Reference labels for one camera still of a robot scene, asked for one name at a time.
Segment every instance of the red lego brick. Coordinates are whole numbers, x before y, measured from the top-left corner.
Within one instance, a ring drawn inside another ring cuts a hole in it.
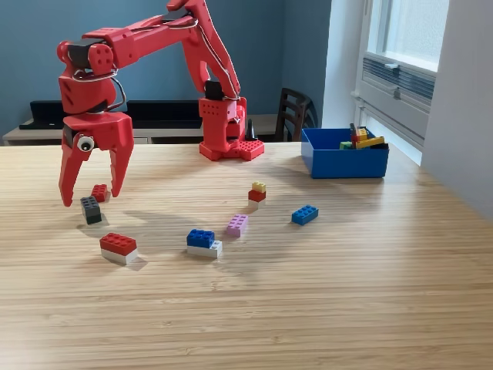
[[[91,196],[94,197],[98,203],[103,203],[108,197],[108,187],[106,185],[95,185],[92,189]]]
[[[261,202],[262,200],[264,200],[267,196],[267,192],[265,193],[261,193],[260,191],[256,191],[256,190],[250,190],[248,192],[248,199],[249,200],[253,200],[254,202]]]
[[[126,256],[137,249],[135,239],[114,233],[109,233],[105,237],[101,238],[101,240],[99,240],[99,245],[101,246],[101,249],[120,254],[122,256]]]
[[[353,144],[353,149],[356,149],[357,136],[351,135],[351,143]]]

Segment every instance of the white lego brick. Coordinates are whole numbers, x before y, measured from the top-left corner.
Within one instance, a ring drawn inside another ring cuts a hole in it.
[[[139,256],[139,252],[137,251],[137,249],[135,249],[134,251],[127,254],[126,256],[122,256],[121,254],[113,253],[107,251],[106,249],[102,249],[101,255],[107,260],[114,261],[118,264],[129,264]]]
[[[188,254],[195,254],[196,256],[218,258],[222,251],[223,242],[220,240],[215,240],[211,248],[192,247],[191,245],[186,246],[186,252]]]
[[[265,203],[266,203],[266,200],[265,199],[262,200],[262,201],[260,201],[260,202],[256,202],[255,200],[251,200],[251,199],[248,200],[248,205],[250,207],[255,208],[256,210],[258,210],[260,208],[264,208],[265,207]]]

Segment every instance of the red robotic arm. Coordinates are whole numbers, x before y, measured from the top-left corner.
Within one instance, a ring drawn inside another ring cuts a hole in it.
[[[63,203],[72,203],[73,187],[83,161],[92,149],[110,150],[112,195],[122,187],[133,148],[132,121],[110,110],[116,91],[118,69],[176,42],[183,51],[200,99],[204,141],[200,152],[211,160],[252,160],[263,153],[260,141],[245,142],[247,101],[240,98],[240,84],[230,56],[221,42],[204,0],[172,0],[169,14],[158,15],[126,28],[88,32],[79,42],[62,42],[57,53],[66,64],[59,77],[64,110],[63,159],[59,187]],[[209,66],[219,82],[210,81]]]

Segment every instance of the window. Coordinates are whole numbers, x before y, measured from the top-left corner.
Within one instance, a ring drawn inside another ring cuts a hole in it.
[[[357,123],[372,116],[422,148],[448,2],[366,0],[353,93]]]
[[[379,0],[368,52],[437,72],[448,0]]]

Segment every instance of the wooden chair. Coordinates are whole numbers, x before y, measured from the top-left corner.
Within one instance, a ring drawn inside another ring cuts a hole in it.
[[[274,141],[284,141],[285,131],[287,131],[287,141],[300,141],[301,129],[317,127],[317,124],[317,113],[311,99],[301,92],[283,88],[280,94]]]

